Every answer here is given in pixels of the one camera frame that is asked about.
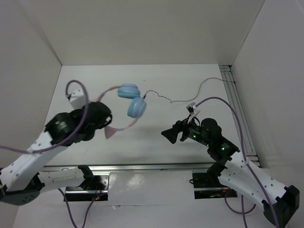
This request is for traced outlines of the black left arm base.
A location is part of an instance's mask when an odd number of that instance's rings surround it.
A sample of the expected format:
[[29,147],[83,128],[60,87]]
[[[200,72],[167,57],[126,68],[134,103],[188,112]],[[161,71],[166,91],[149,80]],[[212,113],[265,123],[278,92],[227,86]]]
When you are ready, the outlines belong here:
[[108,201],[110,172],[92,171],[94,179],[84,187],[68,186],[64,194],[70,202]]

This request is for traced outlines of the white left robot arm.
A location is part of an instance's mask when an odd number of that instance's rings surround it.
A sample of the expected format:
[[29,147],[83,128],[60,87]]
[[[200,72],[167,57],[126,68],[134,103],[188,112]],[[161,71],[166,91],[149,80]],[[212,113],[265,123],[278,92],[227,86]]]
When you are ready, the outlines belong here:
[[29,152],[1,169],[0,200],[21,206],[46,191],[64,187],[91,188],[95,177],[87,165],[51,172],[42,169],[72,144],[91,140],[96,130],[103,129],[111,121],[111,110],[101,102],[89,103],[88,112],[80,108],[55,115],[30,146]]

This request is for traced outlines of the pink and blue cat headphones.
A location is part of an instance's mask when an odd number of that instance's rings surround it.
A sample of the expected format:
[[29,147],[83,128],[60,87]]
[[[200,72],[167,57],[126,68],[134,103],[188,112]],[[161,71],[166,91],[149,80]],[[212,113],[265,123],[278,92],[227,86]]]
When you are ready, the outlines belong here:
[[110,123],[104,128],[104,135],[106,139],[110,139],[118,132],[123,132],[131,127],[133,127],[137,121],[143,116],[147,103],[145,101],[145,95],[141,95],[141,91],[139,87],[135,84],[121,84],[121,85],[114,85],[105,91],[103,91],[95,100],[94,102],[101,102],[102,99],[110,92],[116,90],[117,96],[120,99],[128,100],[128,105],[123,105],[123,111],[126,111],[126,115],[131,122],[128,125],[120,126],[118,125],[112,126]]

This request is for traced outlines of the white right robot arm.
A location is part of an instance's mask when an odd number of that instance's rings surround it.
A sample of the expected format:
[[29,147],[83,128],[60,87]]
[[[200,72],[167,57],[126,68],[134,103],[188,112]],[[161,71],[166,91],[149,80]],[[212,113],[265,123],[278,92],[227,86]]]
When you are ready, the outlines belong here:
[[207,152],[215,163],[208,169],[207,180],[212,186],[227,186],[251,200],[263,210],[273,225],[284,228],[299,208],[300,191],[286,186],[246,158],[242,151],[222,136],[222,129],[212,118],[196,125],[194,121],[177,121],[172,128],[162,131],[162,136],[172,144],[192,139],[207,146]]

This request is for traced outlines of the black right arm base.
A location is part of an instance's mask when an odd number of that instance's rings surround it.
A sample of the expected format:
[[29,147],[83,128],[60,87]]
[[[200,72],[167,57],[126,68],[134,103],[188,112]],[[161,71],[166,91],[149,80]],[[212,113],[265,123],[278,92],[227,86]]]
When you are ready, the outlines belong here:
[[194,187],[194,198],[197,199],[219,199],[227,196],[236,198],[237,193],[229,187],[220,184],[218,180],[206,172],[193,173],[189,180]]

